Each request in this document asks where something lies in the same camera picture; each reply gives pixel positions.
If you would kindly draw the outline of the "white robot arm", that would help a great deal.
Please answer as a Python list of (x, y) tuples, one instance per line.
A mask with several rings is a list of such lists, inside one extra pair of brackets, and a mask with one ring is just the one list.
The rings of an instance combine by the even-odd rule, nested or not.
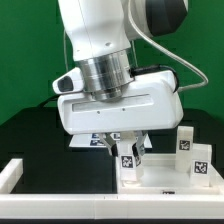
[(183, 117), (179, 80), (161, 65), (133, 68), (131, 42), (176, 31), (187, 0), (58, 0), (76, 67), (53, 82), (64, 129), (97, 134), (110, 153), (142, 155), (149, 130)]

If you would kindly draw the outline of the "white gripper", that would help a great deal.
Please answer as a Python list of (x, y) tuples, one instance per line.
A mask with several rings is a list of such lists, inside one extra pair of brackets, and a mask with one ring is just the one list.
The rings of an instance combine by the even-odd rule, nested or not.
[(122, 87), (122, 96), (97, 101), (84, 91), (81, 70), (74, 68), (56, 79), (53, 90), (64, 129), (71, 135), (100, 133), (100, 141), (117, 157), (110, 132), (135, 131), (135, 157), (145, 154), (147, 131), (176, 127), (183, 118), (176, 80), (169, 70), (139, 75)]

